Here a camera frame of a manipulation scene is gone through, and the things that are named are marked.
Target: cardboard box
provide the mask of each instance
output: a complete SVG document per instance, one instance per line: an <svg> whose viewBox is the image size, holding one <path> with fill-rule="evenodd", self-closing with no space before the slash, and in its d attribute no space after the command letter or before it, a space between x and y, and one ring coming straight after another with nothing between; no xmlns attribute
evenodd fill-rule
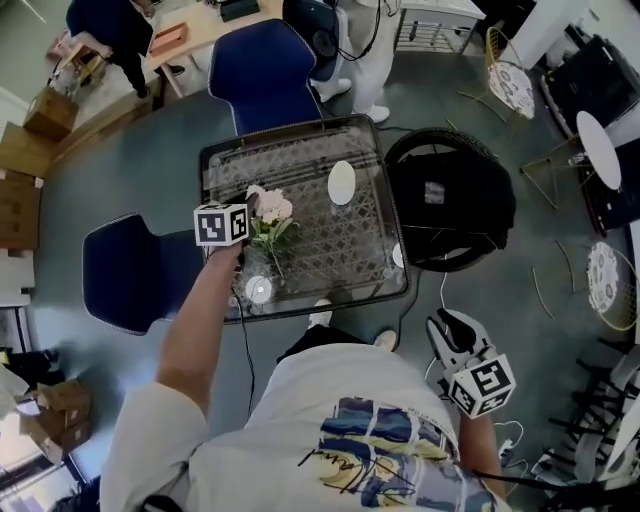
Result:
<svg viewBox="0 0 640 512"><path fill-rule="evenodd" d="M91 397L78 381L38 386L25 400L33 403L30 413L18 409L20 433L29 435L54 464L89 439Z"/></svg>
<svg viewBox="0 0 640 512"><path fill-rule="evenodd" d="M0 169L44 178L58 154L58 144L13 123L0 140Z"/></svg>
<svg viewBox="0 0 640 512"><path fill-rule="evenodd" d="M0 170L0 248L38 247L42 180Z"/></svg>
<svg viewBox="0 0 640 512"><path fill-rule="evenodd" d="M31 102L23 126L60 142L73 131L76 115L78 105L51 87L45 87Z"/></svg>

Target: gold chair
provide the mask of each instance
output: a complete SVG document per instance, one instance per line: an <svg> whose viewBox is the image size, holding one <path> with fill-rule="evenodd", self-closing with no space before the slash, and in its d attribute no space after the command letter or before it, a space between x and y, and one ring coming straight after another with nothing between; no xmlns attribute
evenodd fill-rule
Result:
<svg viewBox="0 0 640 512"><path fill-rule="evenodd" d="M506 45L513 52L517 60L516 63L503 58L500 44L502 42L506 42ZM517 118L523 118L529 121L533 119L535 116L535 98L531 80L527 76L522 61L520 57L518 57L509 38L495 27L491 27L487 31L485 59L484 92L479 96L474 96L473 94L463 91L458 91L458 94L481 103L498 116L505 124L507 124L507 119L505 119L495 107L485 101L484 98L487 97L489 93L506 105Z"/></svg>

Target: round white table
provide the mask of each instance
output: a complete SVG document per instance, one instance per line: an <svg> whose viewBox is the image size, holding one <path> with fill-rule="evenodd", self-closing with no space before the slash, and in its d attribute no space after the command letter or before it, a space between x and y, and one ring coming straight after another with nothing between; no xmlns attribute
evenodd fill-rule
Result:
<svg viewBox="0 0 640 512"><path fill-rule="evenodd" d="M588 112L580 112L577 123L580 141L594 171L607 187L618 190L622 185L622 173L616 149L609 135Z"/></svg>

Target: white t-shirt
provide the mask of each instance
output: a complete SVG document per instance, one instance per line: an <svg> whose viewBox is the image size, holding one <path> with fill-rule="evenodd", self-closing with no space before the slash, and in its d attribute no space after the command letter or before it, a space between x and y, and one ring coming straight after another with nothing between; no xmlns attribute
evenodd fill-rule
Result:
<svg viewBox="0 0 640 512"><path fill-rule="evenodd" d="M244 429L208 439L199 407L161 384L125 400L101 509L153 494L185 512L510 510L454 464L451 420L422 375L368 345L316 347L275 369Z"/></svg>

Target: person in black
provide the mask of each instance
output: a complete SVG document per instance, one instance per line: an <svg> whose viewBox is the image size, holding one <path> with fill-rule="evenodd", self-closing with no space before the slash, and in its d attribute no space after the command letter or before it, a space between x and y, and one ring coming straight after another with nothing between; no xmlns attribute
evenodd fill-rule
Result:
<svg viewBox="0 0 640 512"><path fill-rule="evenodd" d="M148 18L155 14L151 0L133 0ZM73 0L67 26L79 42L122 68L139 98L148 94L140 55L146 55L153 29L130 0ZM172 66L178 75L182 66Z"/></svg>

